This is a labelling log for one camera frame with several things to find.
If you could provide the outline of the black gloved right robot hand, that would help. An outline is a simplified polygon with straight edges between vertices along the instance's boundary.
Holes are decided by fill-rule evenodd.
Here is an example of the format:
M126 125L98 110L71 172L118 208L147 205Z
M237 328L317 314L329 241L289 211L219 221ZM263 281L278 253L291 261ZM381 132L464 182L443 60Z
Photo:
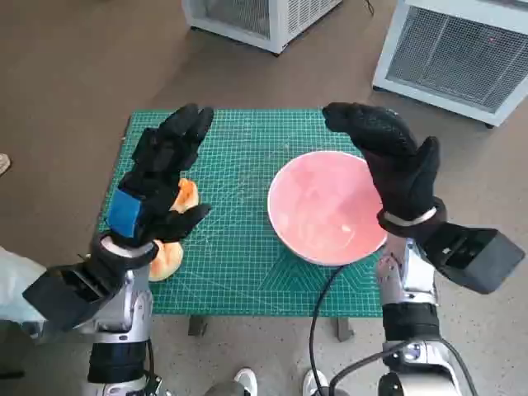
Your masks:
M417 144L402 117L390 109L333 102L323 108L326 126L347 134L366 160L386 214L417 223L433 213L440 144Z

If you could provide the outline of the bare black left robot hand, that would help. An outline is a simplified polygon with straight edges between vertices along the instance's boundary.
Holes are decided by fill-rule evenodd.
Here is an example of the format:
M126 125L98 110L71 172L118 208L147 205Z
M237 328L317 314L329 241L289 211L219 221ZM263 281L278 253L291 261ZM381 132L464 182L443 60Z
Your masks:
M132 154L133 166L120 180L107 216L115 243L138 248L159 240L186 238L210 212L199 204L184 213L172 210L181 174L191 168L214 119L214 110L187 104L157 127L144 129Z

